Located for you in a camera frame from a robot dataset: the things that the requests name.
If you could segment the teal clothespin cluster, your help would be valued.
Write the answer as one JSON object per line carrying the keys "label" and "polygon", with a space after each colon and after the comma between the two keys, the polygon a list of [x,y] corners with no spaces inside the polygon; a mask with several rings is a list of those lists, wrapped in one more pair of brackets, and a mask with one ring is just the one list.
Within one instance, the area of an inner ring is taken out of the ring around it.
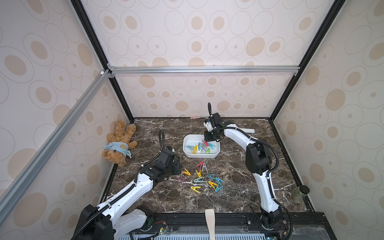
{"label": "teal clothespin cluster", "polygon": [[218,177],[216,177],[215,178],[216,179],[216,181],[217,181],[217,183],[218,183],[218,185],[222,185],[223,183],[224,183],[224,181],[223,180],[221,180],[220,178],[218,178]]}
{"label": "teal clothespin cluster", "polygon": [[223,188],[223,186],[217,186],[216,188],[215,188],[215,192],[217,193],[219,190],[221,190]]}

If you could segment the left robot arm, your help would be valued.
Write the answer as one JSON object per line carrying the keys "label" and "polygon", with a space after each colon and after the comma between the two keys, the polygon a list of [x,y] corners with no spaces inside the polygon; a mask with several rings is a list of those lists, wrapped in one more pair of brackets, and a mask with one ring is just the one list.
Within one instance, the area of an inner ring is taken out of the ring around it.
{"label": "left robot arm", "polygon": [[128,214],[126,211],[157,184],[181,174],[180,157],[164,146],[164,130],[159,131],[159,141],[160,151],[137,170],[132,182],[105,202],[82,210],[74,240],[117,240],[150,223],[148,209],[137,208]]}

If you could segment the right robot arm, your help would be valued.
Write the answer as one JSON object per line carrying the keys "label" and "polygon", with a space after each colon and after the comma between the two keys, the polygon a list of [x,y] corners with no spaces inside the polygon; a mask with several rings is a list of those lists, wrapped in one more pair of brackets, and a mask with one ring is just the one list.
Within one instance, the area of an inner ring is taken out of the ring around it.
{"label": "right robot arm", "polygon": [[204,141],[220,142],[227,137],[245,150],[246,167],[256,179],[261,198],[261,224],[266,230],[273,229],[283,219],[283,211],[288,212],[277,200],[272,183],[272,173],[280,163],[277,152],[266,141],[250,136],[231,121],[224,121],[219,113],[212,113],[210,103],[208,112]]}

